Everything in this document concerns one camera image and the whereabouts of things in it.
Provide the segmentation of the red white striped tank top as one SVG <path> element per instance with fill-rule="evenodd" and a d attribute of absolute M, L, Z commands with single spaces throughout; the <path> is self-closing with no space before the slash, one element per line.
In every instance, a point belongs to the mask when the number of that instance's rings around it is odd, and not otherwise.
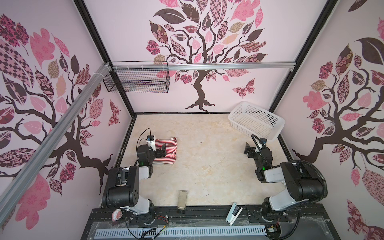
<path fill-rule="evenodd" d="M 177 160 L 177 145 L 178 139 L 176 137 L 169 140 L 155 140 L 156 150 L 162 150 L 162 146 L 165 146 L 165 156 L 154 160 L 154 164 L 174 164 Z"/>

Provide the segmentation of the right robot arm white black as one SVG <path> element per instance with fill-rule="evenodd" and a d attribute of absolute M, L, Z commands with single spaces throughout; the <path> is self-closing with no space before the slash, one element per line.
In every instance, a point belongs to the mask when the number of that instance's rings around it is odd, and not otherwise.
<path fill-rule="evenodd" d="M 325 177 L 313 164 L 293 160 L 273 166 L 272 151 L 263 144 L 245 145 L 244 155 L 253 159 L 255 174 L 261 183 L 283 183 L 285 189 L 263 200 L 261 217 L 271 222 L 278 213 L 297 209 L 304 204 L 317 203 L 328 195 Z"/>

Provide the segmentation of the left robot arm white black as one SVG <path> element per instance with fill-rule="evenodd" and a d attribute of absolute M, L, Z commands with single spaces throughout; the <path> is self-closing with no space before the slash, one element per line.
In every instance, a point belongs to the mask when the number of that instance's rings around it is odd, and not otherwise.
<path fill-rule="evenodd" d="M 102 198 L 103 208 L 125 210 L 143 221 L 155 219 L 155 207 L 150 199 L 140 195 L 140 180 L 149 179 L 153 174 L 153 162 L 166 156 L 166 144 L 160 149 L 148 145 L 137 148 L 137 162 L 134 166 L 109 170 Z"/>

